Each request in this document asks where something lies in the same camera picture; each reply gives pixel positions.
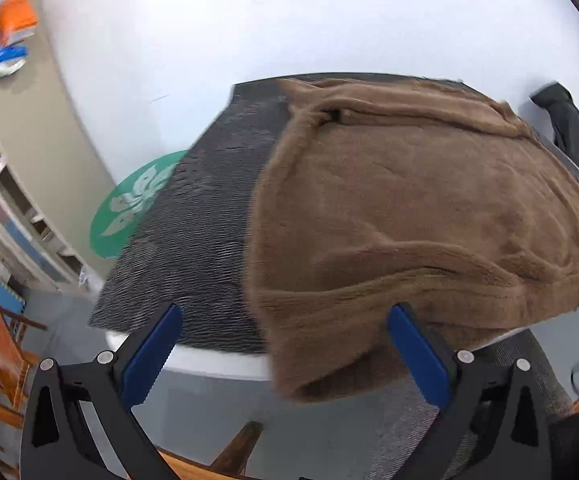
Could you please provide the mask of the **brown fleece garment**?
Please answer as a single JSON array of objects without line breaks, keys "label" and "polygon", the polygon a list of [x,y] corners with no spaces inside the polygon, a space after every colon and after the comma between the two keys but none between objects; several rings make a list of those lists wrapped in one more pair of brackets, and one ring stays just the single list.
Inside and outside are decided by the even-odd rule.
[{"label": "brown fleece garment", "polygon": [[283,396],[403,375],[399,302],[469,350],[579,307],[579,182],[506,103],[429,80],[280,86],[244,290]]}]

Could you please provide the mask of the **wooden chair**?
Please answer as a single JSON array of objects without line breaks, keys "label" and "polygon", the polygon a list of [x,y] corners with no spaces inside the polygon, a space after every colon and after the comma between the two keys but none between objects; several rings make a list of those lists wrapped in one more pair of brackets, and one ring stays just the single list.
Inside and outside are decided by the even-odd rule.
[{"label": "wooden chair", "polygon": [[[36,330],[47,328],[0,306],[0,422],[14,429],[23,427],[28,377],[40,362],[39,356],[22,348],[29,327]],[[0,445],[0,472],[5,478],[17,479],[20,466],[2,460],[3,452]]]}]

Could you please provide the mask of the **green round floor sticker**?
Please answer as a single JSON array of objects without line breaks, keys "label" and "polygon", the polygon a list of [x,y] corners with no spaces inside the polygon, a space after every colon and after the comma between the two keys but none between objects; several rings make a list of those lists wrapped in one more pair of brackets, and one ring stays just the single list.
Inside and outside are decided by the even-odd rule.
[{"label": "green round floor sticker", "polygon": [[186,151],[153,159],[134,170],[108,194],[90,224],[89,242],[96,255],[117,258],[138,222],[167,184]]}]

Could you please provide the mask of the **dark grey patterned mat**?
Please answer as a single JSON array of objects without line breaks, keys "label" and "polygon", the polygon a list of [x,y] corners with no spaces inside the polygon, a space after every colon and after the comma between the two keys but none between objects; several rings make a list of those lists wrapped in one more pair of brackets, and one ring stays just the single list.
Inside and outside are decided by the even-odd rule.
[{"label": "dark grey patterned mat", "polygon": [[235,84],[130,235],[92,326],[132,333],[172,301],[183,314],[179,349],[265,353],[245,304],[246,225],[250,194],[289,120],[280,79]]}]

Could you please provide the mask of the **white shelf unit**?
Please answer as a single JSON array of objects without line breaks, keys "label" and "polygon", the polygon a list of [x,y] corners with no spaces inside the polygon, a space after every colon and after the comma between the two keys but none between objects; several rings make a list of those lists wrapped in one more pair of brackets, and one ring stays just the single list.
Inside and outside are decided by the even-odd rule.
[{"label": "white shelf unit", "polygon": [[0,264],[13,280],[29,288],[79,292],[81,259],[18,185],[1,148]]}]

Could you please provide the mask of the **black garment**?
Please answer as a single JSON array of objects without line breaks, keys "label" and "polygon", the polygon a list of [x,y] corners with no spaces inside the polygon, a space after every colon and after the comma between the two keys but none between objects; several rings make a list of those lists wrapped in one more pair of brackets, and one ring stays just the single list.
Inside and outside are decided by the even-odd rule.
[{"label": "black garment", "polygon": [[535,92],[530,99],[549,114],[555,145],[579,167],[579,110],[570,92],[555,82]]}]

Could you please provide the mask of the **blue white package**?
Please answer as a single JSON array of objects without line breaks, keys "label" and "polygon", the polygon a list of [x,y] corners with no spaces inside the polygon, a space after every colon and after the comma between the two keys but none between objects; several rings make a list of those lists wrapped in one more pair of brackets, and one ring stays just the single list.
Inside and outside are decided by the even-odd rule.
[{"label": "blue white package", "polygon": [[24,44],[0,47],[0,78],[12,76],[20,70],[26,64],[27,55]]}]

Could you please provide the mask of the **orange box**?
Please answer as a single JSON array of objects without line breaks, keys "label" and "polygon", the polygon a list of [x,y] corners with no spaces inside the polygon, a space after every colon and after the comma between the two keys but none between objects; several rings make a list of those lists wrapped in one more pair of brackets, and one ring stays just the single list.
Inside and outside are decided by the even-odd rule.
[{"label": "orange box", "polygon": [[0,47],[5,48],[35,35],[38,16],[30,0],[0,3]]}]

